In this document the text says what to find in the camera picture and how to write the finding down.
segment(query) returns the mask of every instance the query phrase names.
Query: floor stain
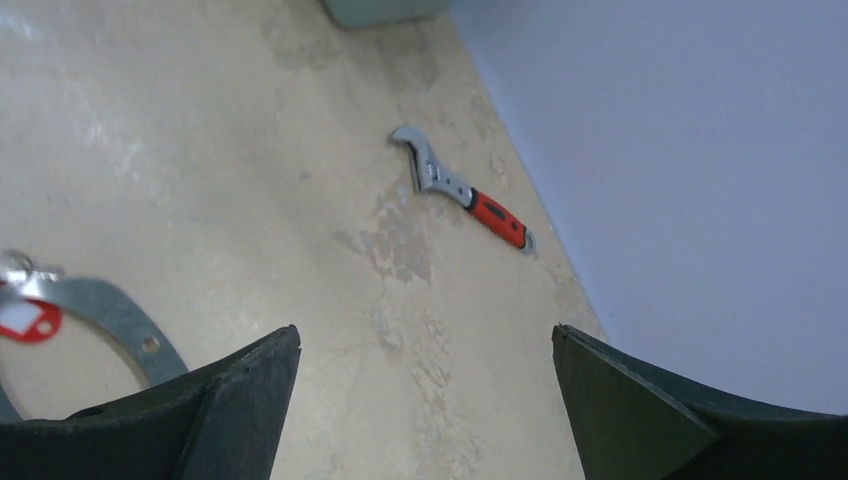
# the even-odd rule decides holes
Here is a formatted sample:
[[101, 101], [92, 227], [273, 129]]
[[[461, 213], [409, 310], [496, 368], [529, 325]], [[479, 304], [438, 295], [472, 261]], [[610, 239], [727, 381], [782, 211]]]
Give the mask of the floor stain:
[[449, 334], [428, 312], [421, 323], [423, 333], [413, 346], [415, 361], [409, 372], [424, 399], [416, 418], [416, 478], [467, 480], [482, 455], [453, 404]]
[[5, 6], [0, 6], [0, 32], [9, 32], [21, 40], [39, 42], [44, 35], [25, 17], [18, 15]]
[[496, 137], [501, 132], [503, 126], [501, 125], [498, 112], [492, 106], [492, 102], [486, 98], [485, 94], [476, 93], [471, 98], [470, 107], [472, 113], [471, 119], [480, 133], [480, 138]]
[[374, 34], [374, 45], [394, 93], [429, 90], [441, 77], [431, 47], [432, 34], [432, 20], [387, 26]]
[[229, 0], [230, 8], [256, 22], [277, 66], [325, 70], [338, 60], [336, 32], [318, 0]]
[[391, 313], [392, 309], [387, 307], [382, 299], [371, 307], [371, 320], [380, 347], [390, 361], [398, 361], [403, 357], [403, 333], [393, 324], [397, 316]]
[[571, 265], [550, 264], [545, 270], [551, 279], [551, 292], [557, 305], [559, 323], [574, 325], [593, 337], [605, 338]]
[[277, 102], [277, 111], [282, 112], [286, 109], [286, 99], [283, 97], [283, 91], [280, 87], [274, 89], [274, 101]]
[[[439, 117], [437, 121], [439, 122], [439, 125], [441, 125], [450, 132], [462, 131], [459, 127], [457, 127], [456, 120], [454, 120], [454, 118], [445, 110], [439, 111]], [[468, 138], [465, 135], [460, 135], [458, 140], [459, 148], [461, 151], [464, 151], [466, 148], [468, 148]]]
[[437, 232], [440, 220], [460, 227], [464, 212], [458, 205], [451, 205], [449, 200], [440, 196], [412, 197], [409, 182], [409, 173], [404, 170], [378, 195], [372, 212], [376, 228], [362, 230], [356, 235], [333, 230], [330, 236], [348, 250], [367, 258], [383, 280], [394, 278], [409, 283], [419, 279], [429, 284], [432, 279], [432, 254], [427, 233]]
[[489, 156], [489, 170], [497, 179], [498, 186], [503, 190], [509, 189], [509, 175], [506, 173], [506, 161], [498, 153]]

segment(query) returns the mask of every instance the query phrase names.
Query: concrete floor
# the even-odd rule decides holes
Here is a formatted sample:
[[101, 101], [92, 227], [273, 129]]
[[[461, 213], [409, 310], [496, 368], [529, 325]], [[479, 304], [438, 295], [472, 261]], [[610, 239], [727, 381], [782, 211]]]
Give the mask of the concrete floor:
[[[356, 33], [316, 0], [0, 6], [0, 247], [112, 280], [191, 368], [295, 324], [273, 478], [580, 478], [551, 363], [599, 335], [448, 18]], [[411, 193], [401, 124], [535, 232]], [[27, 418], [143, 388], [85, 323], [0, 341]]]

